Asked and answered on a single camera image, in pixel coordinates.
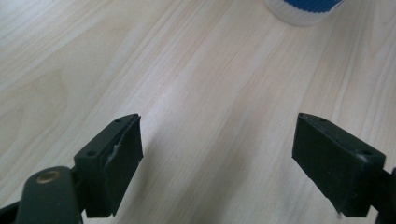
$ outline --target white cup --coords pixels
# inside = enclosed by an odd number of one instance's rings
[[[313,25],[331,14],[344,0],[265,0],[271,12],[292,25]]]

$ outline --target light wood grain surface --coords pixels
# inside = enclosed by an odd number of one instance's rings
[[[0,2],[0,205],[107,124],[142,116],[116,217],[86,223],[374,223],[337,217],[291,158],[299,112],[396,166],[396,1],[294,27],[263,0]]]

